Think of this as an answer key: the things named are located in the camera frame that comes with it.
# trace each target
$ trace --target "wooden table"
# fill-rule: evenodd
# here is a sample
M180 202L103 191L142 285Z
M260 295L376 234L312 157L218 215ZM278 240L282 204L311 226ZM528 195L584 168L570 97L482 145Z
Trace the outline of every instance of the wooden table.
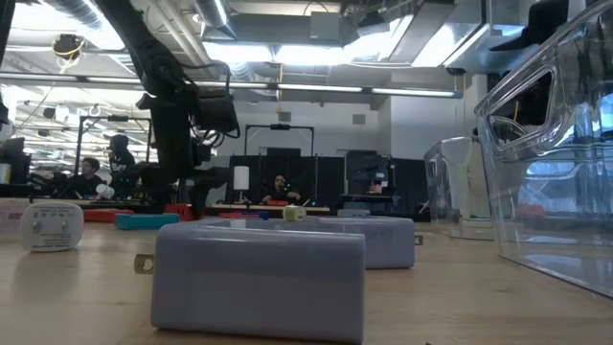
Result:
M246 205L237 204L212 204L211 208L231 209L231 210L257 210L257 211L282 211L285 206L268 206L268 205L251 205L247 208ZM329 212L329 207L305 207L306 212Z
M492 242L424 236L413 269L368 271L366 344L613 343L611 300L500 259ZM0 242L0 343L306 344L152 328L151 276L132 265L154 239L88 224L79 250Z

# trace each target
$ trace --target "wall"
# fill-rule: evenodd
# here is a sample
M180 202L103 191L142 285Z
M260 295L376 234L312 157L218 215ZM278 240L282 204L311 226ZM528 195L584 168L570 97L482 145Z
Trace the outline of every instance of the wall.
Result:
M470 135L476 126L474 107L486 91L486 77L475 76L460 100L391 97L391 154L421 160L439 141ZM379 128L381 137L387 127Z
M249 104L235 102L241 127L239 139L226 138L217 149L217 155L243 154L245 125L271 125L279 122L277 103ZM377 149L377 112L368 104L350 103L282 103L284 111L291 111L292 126L315 127L315 154L343 156L347 150ZM365 114L366 125L353 125L353 114ZM310 155L310 131L249 130L247 154L265 154L266 148L301 149L303 156Z
M379 108L377 126L376 151L379 154L389 155L392 153L392 97L388 97Z

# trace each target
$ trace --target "ceiling light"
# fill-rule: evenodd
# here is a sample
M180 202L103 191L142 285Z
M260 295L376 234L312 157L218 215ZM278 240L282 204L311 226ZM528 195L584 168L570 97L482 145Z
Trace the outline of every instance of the ceiling light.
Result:
M88 77L86 79L89 82L112 82L112 83L121 83L125 85L139 85L141 86L141 81L136 78L117 78L117 77Z
M78 81L74 76L11 72L0 72L0 79L4 81Z
M125 48L122 39L108 23L104 23L99 30L90 30L83 33L83 35L88 41L94 43L94 45L100 49L122 50Z
M393 88L373 88L373 93L378 95L397 95L397 96L421 96L421 97L455 97L452 91L437 90L418 90L418 89L393 89Z
M466 50L468 50L468 48L470 48L470 46L475 44L475 42L477 42L477 40L479 40L479 38L481 38L481 36L484 35L485 33L487 33L488 31L489 31L489 24L485 24L481 29L479 29L479 31L477 33L475 33L471 38L469 38L466 42L464 42L464 44L462 44L460 46L460 48L458 48L458 50L456 50L455 53L453 53L451 55L451 57L449 57L443 63L443 65L448 66L451 63L453 63L453 61L455 61L462 54L464 54L466 52Z
M225 81L196 81L195 84L205 87L226 87ZM230 88L267 89L268 84L265 82L230 81Z
M359 37L343 47L343 54L347 57L347 61L353 61L356 58L376 58L381 48L387 45L390 36L391 33L378 33Z
M270 49L265 45L204 43L211 59L224 62L267 62L272 61Z
M288 65L334 66L346 62L340 47L284 45L275 61Z
M404 36L404 33L406 33L406 31L409 29L409 25L411 25L412 21L413 21L413 14L410 14L410 15L406 15L402 17L402 19L399 20L399 23L397 23L396 26L394 25L394 21L390 23L390 28L395 27L395 29L392 29L394 33L392 34L392 37L385 43L383 48L379 50L379 55L378 55L379 61L390 57L392 52L396 49L396 47L400 43L400 40Z
M301 91L331 91L331 92L362 92L361 87L355 86L330 86L330 85L305 85L305 84L284 84L278 85L280 90L301 90Z
M357 33L360 36L387 33L390 31L390 24L381 16L378 11L366 13L366 16L357 23Z
M420 54L411 63L413 67L437 67L443 64L446 58L455 50L453 30L444 24L430 38Z

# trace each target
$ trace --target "wall charger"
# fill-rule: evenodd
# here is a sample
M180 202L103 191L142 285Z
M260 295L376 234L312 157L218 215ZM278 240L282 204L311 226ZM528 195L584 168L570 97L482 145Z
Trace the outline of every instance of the wall charger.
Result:
M74 248L84 227L83 210L66 202L41 202L29 206L19 232L25 249L52 252Z

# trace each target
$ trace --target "clear plastic bin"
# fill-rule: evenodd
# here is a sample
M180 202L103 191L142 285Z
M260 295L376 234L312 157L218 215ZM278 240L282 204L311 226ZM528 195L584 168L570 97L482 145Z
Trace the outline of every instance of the clear plastic bin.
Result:
M432 222L451 237L493 240L479 143L472 138L446 139L423 159Z
M476 108L500 254L609 296L611 28L613 1L599 1L559 28ZM517 103L514 116L497 115L539 84L549 89L542 112Z
M0 242L18 241L19 223L28 206L29 201L0 200Z

